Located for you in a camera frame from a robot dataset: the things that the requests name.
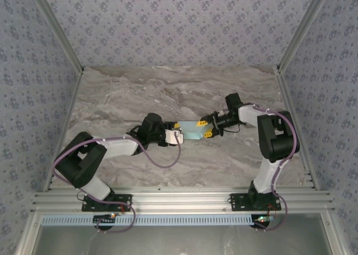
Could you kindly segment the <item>teal paper box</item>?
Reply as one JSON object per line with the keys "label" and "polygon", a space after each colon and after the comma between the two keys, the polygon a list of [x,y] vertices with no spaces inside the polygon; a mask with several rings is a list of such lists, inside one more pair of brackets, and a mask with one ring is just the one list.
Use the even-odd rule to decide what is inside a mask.
{"label": "teal paper box", "polygon": [[204,137],[206,126],[197,126],[197,121],[178,122],[184,140],[200,140]]}

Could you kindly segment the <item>small black adapter board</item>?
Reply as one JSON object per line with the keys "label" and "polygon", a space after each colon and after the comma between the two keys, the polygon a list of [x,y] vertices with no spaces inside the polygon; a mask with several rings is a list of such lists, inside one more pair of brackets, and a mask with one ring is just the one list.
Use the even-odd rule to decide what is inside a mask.
{"label": "small black adapter board", "polygon": [[92,218],[92,223],[94,225],[114,224],[115,220],[116,220],[116,216],[113,214],[94,215]]}
{"label": "small black adapter board", "polygon": [[257,229],[266,229],[270,222],[274,220],[274,216],[271,215],[251,215],[252,221],[253,221],[253,228]]}

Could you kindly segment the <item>grey metal panel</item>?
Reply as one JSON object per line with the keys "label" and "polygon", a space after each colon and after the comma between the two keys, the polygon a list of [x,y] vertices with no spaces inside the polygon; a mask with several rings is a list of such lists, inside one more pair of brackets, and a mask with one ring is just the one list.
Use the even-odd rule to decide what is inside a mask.
{"label": "grey metal panel", "polygon": [[139,226],[100,234],[89,226],[44,226],[33,255],[332,255],[320,230],[249,226]]}

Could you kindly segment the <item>aluminium side rail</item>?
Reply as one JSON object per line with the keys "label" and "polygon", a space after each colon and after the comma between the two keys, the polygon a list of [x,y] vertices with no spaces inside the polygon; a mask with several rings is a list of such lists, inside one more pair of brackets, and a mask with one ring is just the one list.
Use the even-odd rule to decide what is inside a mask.
{"label": "aluminium side rail", "polygon": [[301,126],[299,124],[299,119],[296,114],[295,106],[293,104],[285,77],[279,71],[277,66],[274,66],[274,70],[275,70],[275,76],[277,77],[277,82],[278,82],[278,85],[279,85],[279,88],[281,91],[283,102],[284,102],[287,110],[291,113],[292,120],[294,122],[295,130],[296,130],[296,134],[297,134],[299,142],[300,142],[300,151],[299,151],[298,155],[299,155],[302,165],[305,169],[304,175],[306,177],[308,177],[306,180],[306,183],[307,183],[306,186],[311,187],[311,188],[315,189],[316,191],[320,190],[317,176],[316,176],[316,173],[315,173],[315,170],[314,170],[314,167],[312,164],[312,160],[311,160],[309,152],[308,152],[307,144],[305,142],[304,135],[302,133]]}
{"label": "aluminium side rail", "polygon": [[51,166],[49,168],[49,172],[48,172],[48,174],[46,176],[45,184],[44,184],[44,187],[43,187],[44,192],[48,192],[48,190],[49,190],[49,188],[51,186],[51,180],[53,178],[52,166],[53,166],[53,163],[56,160],[57,156],[60,154],[60,152],[62,150],[63,143],[65,141],[65,136],[66,136],[66,133],[67,133],[69,122],[70,122],[70,117],[72,115],[73,107],[74,107],[74,104],[75,104],[75,101],[76,101],[76,97],[77,97],[79,85],[81,83],[81,79],[82,79],[82,76],[83,76],[83,72],[84,72],[84,68],[82,68],[81,72],[79,73],[79,76],[77,78],[76,84],[74,86],[74,90],[72,92],[72,96],[71,96],[70,101],[69,101],[69,106],[67,107],[67,114],[66,114],[64,122],[62,124],[62,129],[61,129],[61,133],[59,135],[59,140],[58,140],[58,143],[57,143],[57,145],[55,147],[54,155],[53,155],[53,157],[51,159],[52,164],[51,164]]}

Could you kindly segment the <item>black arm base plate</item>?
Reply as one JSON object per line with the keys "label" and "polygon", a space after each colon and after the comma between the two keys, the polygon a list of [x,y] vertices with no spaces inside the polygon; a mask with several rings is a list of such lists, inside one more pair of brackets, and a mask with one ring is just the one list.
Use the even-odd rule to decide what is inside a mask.
{"label": "black arm base plate", "polygon": [[232,211],[271,211],[281,210],[278,197],[272,193],[249,195],[248,193],[232,193],[228,199]]}
{"label": "black arm base plate", "polygon": [[[128,205],[132,203],[131,194],[115,194],[110,193],[104,201],[108,202],[122,202]],[[91,199],[88,196],[83,198],[82,203],[83,212],[130,212],[130,208],[126,205],[114,205],[114,204],[104,204],[96,200]]]}

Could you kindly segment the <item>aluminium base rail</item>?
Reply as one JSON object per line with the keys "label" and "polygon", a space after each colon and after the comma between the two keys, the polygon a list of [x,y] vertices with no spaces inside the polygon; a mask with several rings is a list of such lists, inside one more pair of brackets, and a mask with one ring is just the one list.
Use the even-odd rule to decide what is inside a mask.
{"label": "aluminium base rail", "polygon": [[[229,196],[245,193],[246,188],[229,187],[132,187],[116,188],[115,193],[131,194],[138,214],[226,214],[231,211]],[[291,214],[334,212],[338,208],[329,191],[311,187],[280,187],[278,194]],[[77,214],[82,203],[78,191],[54,187],[34,195],[30,210],[41,214]]]}

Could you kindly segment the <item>aluminium corner post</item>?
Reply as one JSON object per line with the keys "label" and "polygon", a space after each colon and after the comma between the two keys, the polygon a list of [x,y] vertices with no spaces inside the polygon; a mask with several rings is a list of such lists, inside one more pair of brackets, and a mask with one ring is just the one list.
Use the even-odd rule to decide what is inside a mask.
{"label": "aluminium corner post", "polygon": [[36,2],[38,9],[46,19],[48,25],[50,26],[53,34],[55,35],[58,43],[60,44],[63,51],[65,52],[74,70],[76,71],[77,74],[81,75],[83,72],[83,67],[81,65],[81,62],[79,61],[76,52],[71,46],[64,32],[64,29],[61,27],[60,22],[56,18],[55,13],[53,12],[49,2],[47,0],[34,0],[34,1]]}
{"label": "aluminium corner post", "polygon": [[293,36],[282,55],[282,58],[277,64],[277,71],[280,74],[283,74],[283,72],[287,69],[325,1],[326,0],[311,0],[309,2],[302,19],[295,29],[295,32],[293,33]]}

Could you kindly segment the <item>aluminium frame leg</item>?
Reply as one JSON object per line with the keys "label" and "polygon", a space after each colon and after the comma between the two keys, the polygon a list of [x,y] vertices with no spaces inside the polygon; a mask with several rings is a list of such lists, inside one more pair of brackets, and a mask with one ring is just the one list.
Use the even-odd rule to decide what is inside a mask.
{"label": "aluminium frame leg", "polygon": [[321,214],[324,229],[333,255],[351,255],[338,215],[332,212]]}
{"label": "aluminium frame leg", "polygon": [[15,255],[32,255],[42,222],[42,215],[31,212],[18,243]]}

